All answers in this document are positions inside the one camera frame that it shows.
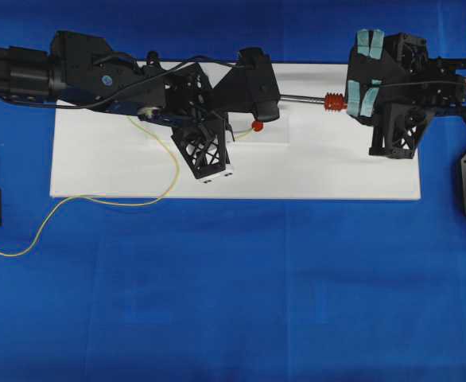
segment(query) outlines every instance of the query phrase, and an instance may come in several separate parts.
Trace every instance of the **red knob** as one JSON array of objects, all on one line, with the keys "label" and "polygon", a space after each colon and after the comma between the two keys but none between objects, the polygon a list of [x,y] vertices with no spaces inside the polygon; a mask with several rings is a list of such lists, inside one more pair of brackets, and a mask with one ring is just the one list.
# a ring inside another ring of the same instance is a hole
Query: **red knob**
[{"label": "red knob", "polygon": [[263,122],[259,122],[259,121],[254,121],[251,125],[252,127],[252,130],[258,132],[258,131],[261,131],[263,130]]}]

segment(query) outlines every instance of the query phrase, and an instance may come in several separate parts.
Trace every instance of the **blue tablecloth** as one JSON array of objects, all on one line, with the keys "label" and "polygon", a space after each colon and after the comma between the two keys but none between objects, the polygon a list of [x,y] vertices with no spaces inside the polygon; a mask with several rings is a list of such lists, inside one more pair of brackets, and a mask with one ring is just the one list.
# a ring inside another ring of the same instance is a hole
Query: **blue tablecloth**
[{"label": "blue tablecloth", "polygon": [[[67,29],[137,57],[344,63],[362,28],[466,57],[466,0],[0,0],[2,47]],[[53,124],[0,103],[6,250],[55,204]],[[65,205],[0,257],[0,381],[466,381],[465,150],[459,119],[433,122],[418,202]]]}]

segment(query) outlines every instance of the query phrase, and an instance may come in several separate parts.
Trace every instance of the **wire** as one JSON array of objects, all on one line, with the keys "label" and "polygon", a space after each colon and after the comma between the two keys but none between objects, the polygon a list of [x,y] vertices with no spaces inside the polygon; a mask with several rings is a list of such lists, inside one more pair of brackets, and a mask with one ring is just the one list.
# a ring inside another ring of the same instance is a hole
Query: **wire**
[{"label": "wire", "polygon": [[30,252],[33,247],[35,247],[35,245],[37,244],[37,242],[39,241],[39,239],[41,238],[41,233],[42,231],[44,230],[46,224],[49,222],[49,220],[53,217],[53,215],[55,214],[55,212],[64,204],[68,203],[69,201],[75,201],[77,199],[84,199],[86,201],[91,201],[93,203],[98,203],[98,204],[101,204],[101,205],[114,205],[114,206],[119,206],[119,207],[144,207],[144,206],[147,206],[147,205],[154,205],[155,203],[158,203],[159,201],[161,201],[162,199],[164,199],[170,192],[171,190],[175,187],[175,184],[177,183],[178,181],[178,178],[180,176],[180,165],[178,164],[178,160],[177,160],[177,157],[175,156],[175,154],[169,149],[168,145],[166,145],[164,142],[161,141],[161,139],[156,135],[154,134],[153,132],[145,129],[143,126],[141,126],[139,123],[136,123],[135,121],[132,120],[131,117],[127,117],[130,121],[130,123],[132,123],[134,126],[136,126],[139,130],[145,132],[146,134],[148,134],[150,137],[152,137],[153,139],[155,139],[163,148],[164,150],[169,154],[169,156],[171,157],[171,159],[173,160],[173,163],[175,164],[175,175],[173,177],[173,180],[171,181],[171,183],[169,184],[168,188],[157,198],[153,199],[152,201],[147,201],[147,202],[144,202],[144,203],[117,203],[117,202],[113,202],[113,201],[102,201],[100,199],[98,199],[99,197],[101,196],[96,196],[96,197],[93,197],[93,196],[77,196],[77,197],[67,197],[65,199],[63,199],[62,201],[58,202],[53,208],[52,210],[49,212],[49,214],[44,218],[44,220],[42,221],[41,225],[39,226],[39,228],[37,229],[37,232],[35,234],[35,236],[33,237],[33,240],[31,242],[31,244],[25,248],[24,250],[22,251],[19,251],[19,252],[15,252],[15,253],[5,253],[3,251],[0,251],[0,256],[4,256],[4,257],[19,257],[19,256],[22,256],[28,252]]},{"label": "wire", "polygon": [[399,86],[414,86],[414,85],[431,85],[431,84],[443,84],[443,85],[465,85],[466,82],[457,82],[457,81],[442,81],[442,80],[434,80],[434,81],[419,81],[419,82],[401,82],[396,84],[369,84],[366,85],[369,88],[394,88]]},{"label": "wire", "polygon": [[242,138],[245,138],[247,137],[250,133],[252,133],[254,131],[253,128],[250,128],[250,129],[247,129],[247,130],[243,130],[243,131],[236,131],[235,133],[237,133],[238,135],[235,135],[235,139],[242,139]]},{"label": "wire", "polygon": [[161,78],[163,76],[166,76],[167,74],[175,72],[175,71],[177,71],[178,69],[182,68],[183,66],[185,66],[187,64],[191,64],[191,63],[195,63],[195,62],[202,62],[203,60],[209,60],[210,62],[212,62],[214,64],[227,66],[229,68],[237,68],[237,69],[239,69],[239,68],[252,68],[252,66],[250,66],[250,65],[229,64],[227,62],[222,62],[220,60],[214,60],[214,59],[212,59],[210,57],[207,57],[207,56],[199,55],[199,56],[191,57],[188,60],[184,60],[184,61],[180,62],[179,64],[173,66],[172,68],[170,68],[170,69],[168,69],[168,70],[166,70],[166,71],[164,71],[162,73],[156,74],[155,76],[147,77],[147,78],[144,78],[142,80],[133,82],[132,84],[129,84],[129,85],[125,86],[124,88],[121,88],[121,89],[117,90],[116,92],[113,92],[111,95],[109,95],[108,97],[106,97],[104,99],[101,99],[101,100],[99,100],[97,102],[94,102],[94,103],[88,103],[86,105],[57,105],[57,104],[54,104],[54,103],[20,102],[20,101],[12,101],[10,99],[7,99],[6,97],[0,97],[0,100],[3,101],[3,102],[10,103],[11,105],[27,106],[27,107],[39,107],[39,108],[42,108],[42,109],[67,109],[67,110],[93,109],[93,108],[102,106],[105,103],[108,103],[110,101],[115,100],[122,93],[128,92],[132,88],[136,88],[137,86],[140,86],[140,85],[143,85],[143,84],[148,84],[150,81],[157,80],[157,79],[159,79],[159,78]]}]

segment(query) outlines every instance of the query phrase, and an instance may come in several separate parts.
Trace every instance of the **yellow cable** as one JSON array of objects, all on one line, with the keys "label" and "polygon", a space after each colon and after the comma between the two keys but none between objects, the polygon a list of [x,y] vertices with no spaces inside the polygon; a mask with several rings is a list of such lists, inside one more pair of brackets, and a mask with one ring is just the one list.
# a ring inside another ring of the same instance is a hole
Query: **yellow cable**
[{"label": "yellow cable", "polygon": [[243,132],[242,134],[238,134],[235,136],[235,139],[242,139],[247,137],[250,133],[252,133],[254,130],[251,128],[248,131]]},{"label": "yellow cable", "polygon": [[127,117],[130,121],[130,123],[132,123],[133,125],[135,125],[139,130],[145,132],[146,134],[148,134],[150,137],[152,137],[153,139],[155,139],[157,142],[159,142],[161,144],[161,146],[164,148],[164,150],[166,150],[166,152],[171,156],[171,159],[173,160],[174,164],[175,164],[175,176],[173,177],[173,180],[171,181],[171,183],[169,184],[168,188],[166,189],[166,191],[164,191],[159,197],[155,198],[154,200],[152,201],[147,201],[145,203],[116,203],[116,202],[113,202],[113,201],[101,201],[100,199],[97,199],[98,197],[101,197],[101,196],[97,196],[97,197],[92,197],[92,196],[78,196],[78,197],[67,197],[65,199],[63,199],[62,201],[58,202],[51,210],[51,212],[49,212],[49,214],[44,218],[44,220],[42,221],[42,224],[39,226],[39,228],[37,229],[37,233],[35,234],[35,237],[33,237],[33,240],[32,240],[32,243],[24,250],[20,251],[20,252],[15,252],[15,253],[5,253],[5,252],[2,252],[0,251],[0,256],[4,256],[4,257],[18,257],[18,256],[22,256],[28,252],[30,252],[33,247],[35,247],[35,245],[37,244],[37,242],[39,241],[40,237],[41,237],[41,233],[42,231],[44,230],[44,227],[45,225],[49,222],[49,219],[52,218],[52,216],[55,214],[55,212],[57,211],[57,209],[59,207],[61,207],[62,205],[64,205],[65,203],[68,203],[69,201],[74,201],[76,199],[84,199],[86,201],[91,201],[93,203],[99,203],[101,205],[116,205],[116,206],[120,206],[120,207],[143,207],[143,206],[146,206],[146,205],[154,205],[155,203],[157,203],[158,201],[161,201],[162,199],[164,199],[168,193],[171,192],[171,190],[174,188],[175,184],[177,183],[178,181],[178,178],[180,176],[180,166],[178,164],[178,160],[177,160],[177,157],[175,156],[175,154],[169,149],[168,145],[166,145],[164,142],[161,141],[161,139],[156,135],[154,134],[153,132],[145,129],[143,126],[141,126],[139,123],[136,123],[135,121],[132,120],[131,117]]}]

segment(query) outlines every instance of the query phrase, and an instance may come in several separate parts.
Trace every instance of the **black cable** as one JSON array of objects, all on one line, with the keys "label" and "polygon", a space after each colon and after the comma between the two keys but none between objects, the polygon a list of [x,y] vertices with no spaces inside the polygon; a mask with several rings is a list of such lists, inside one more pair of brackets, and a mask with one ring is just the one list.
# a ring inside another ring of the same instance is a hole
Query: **black cable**
[{"label": "black cable", "polygon": [[457,82],[457,81],[443,81],[443,80],[433,80],[433,81],[418,81],[418,82],[401,82],[396,84],[370,84],[365,85],[369,88],[394,88],[398,86],[415,86],[415,85],[427,85],[427,84],[443,84],[443,85],[465,85],[466,82]]},{"label": "black cable", "polygon": [[103,64],[104,62],[108,62],[109,60],[113,60],[115,58],[129,61],[132,65],[138,65],[138,62],[136,61],[136,59],[132,57],[129,53],[125,53],[125,52],[113,52],[111,54],[108,54],[107,56],[98,58],[97,60],[93,61],[92,64],[100,65],[100,64]]},{"label": "black cable", "polygon": [[139,80],[137,82],[133,82],[132,84],[127,85],[124,88],[117,90],[113,94],[109,95],[108,97],[106,97],[104,99],[101,99],[100,101],[97,101],[97,102],[94,102],[94,103],[89,103],[89,104],[86,104],[86,105],[56,105],[54,103],[19,102],[19,101],[10,100],[10,99],[8,99],[6,97],[0,97],[0,100],[3,101],[3,102],[6,102],[6,103],[10,103],[12,105],[27,106],[27,107],[39,107],[39,108],[43,108],[43,109],[66,109],[66,110],[93,109],[93,108],[102,106],[105,103],[108,103],[110,101],[115,100],[115,98],[117,98],[120,94],[122,94],[124,92],[127,92],[132,88],[135,88],[135,87],[137,87],[139,85],[147,84],[150,81],[156,80],[158,78],[166,76],[167,74],[170,74],[172,72],[177,71],[178,69],[182,68],[186,64],[201,62],[201,60],[209,60],[210,62],[212,62],[214,64],[227,66],[229,68],[252,68],[250,65],[228,64],[227,62],[222,62],[220,60],[213,60],[213,59],[211,59],[209,57],[199,55],[199,56],[191,57],[188,60],[184,60],[184,61],[180,62],[179,64],[173,66],[172,68],[170,68],[170,69],[168,69],[168,70],[166,70],[166,71],[164,71],[162,73],[156,74],[155,76],[151,76],[151,77]]}]

